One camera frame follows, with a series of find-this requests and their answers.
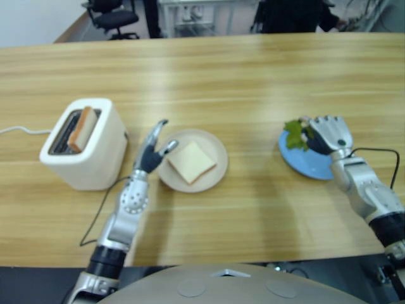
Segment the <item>wood grain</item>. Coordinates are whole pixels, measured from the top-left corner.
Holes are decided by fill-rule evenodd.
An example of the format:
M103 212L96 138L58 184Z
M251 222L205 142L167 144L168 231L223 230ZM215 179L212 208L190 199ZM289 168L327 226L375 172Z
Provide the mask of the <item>wood grain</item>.
M0 129L50 129L77 98L113 100L130 133L121 175L162 118L198 128L229 153L225 178L199 194L150 176L150 204L127 265L257 262L382 252L333 182L305 178L277 148L283 124L342 115L356 146L405 155L403 34L250 35L0 49ZM102 192L78 192L39 162L45 136L0 136L0 265L84 267L78 242ZM362 152L389 184L394 156ZM405 200L402 163L395 190ZM90 237L114 207L111 195Z

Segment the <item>white cord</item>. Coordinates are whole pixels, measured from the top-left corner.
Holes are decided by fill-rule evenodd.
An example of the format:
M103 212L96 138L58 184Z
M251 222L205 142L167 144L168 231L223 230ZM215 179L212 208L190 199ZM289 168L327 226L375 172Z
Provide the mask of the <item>white cord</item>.
M52 130L39 130L39 131L33 131L30 129L27 129L26 127L22 127L21 125L16 125L14 127L10 127L10 128L5 128L3 130L0 130L0 134L6 133L6 132L10 132L10 131L14 131L14 130L22 130L28 134L32 134L32 135L36 135L36 134L48 134L51 133Z

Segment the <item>black chair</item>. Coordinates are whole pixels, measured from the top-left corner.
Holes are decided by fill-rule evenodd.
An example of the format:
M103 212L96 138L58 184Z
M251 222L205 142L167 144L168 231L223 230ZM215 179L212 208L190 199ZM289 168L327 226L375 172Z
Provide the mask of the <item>black chair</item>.
M97 29L104 29L105 34L109 30L117 30L117 34L112 35L110 40L133 39L134 37L139 39L136 33L122 34L120 31L120 27L139 20L135 12L135 0L131 0L132 11L125 9L115 10L123 7L122 0L89 0L89 2L83 3L82 6L87 9L93 25ZM101 13L101 15L95 17L93 13Z

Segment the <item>black sleeve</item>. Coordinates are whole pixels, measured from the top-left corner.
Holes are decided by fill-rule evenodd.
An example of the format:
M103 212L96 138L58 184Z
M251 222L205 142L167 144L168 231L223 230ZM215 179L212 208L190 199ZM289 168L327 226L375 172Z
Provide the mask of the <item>black sleeve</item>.
M329 32L336 26L338 21L339 17L332 14L330 8L325 3L322 3L320 28L325 32Z

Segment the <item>robotic hand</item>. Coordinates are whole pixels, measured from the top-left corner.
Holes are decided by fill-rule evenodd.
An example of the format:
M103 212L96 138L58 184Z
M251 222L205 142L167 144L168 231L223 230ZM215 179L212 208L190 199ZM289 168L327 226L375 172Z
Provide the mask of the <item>robotic hand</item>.
M402 281L400 292L405 294L404 206L395 192L378 179L364 158L352 155L353 139L343 118L325 116L304 120L315 133L313 138L308 134L304 136L308 146L318 153L331 155L335 182L385 247L385 254Z
M118 289L125 257L148 203L147 175L178 145L177 141L171 141L155 152L159 133L167 123L167 120L158 122L144 139L129 180L116 197L115 210L107 219L90 263L79 275L67 303L97 303Z

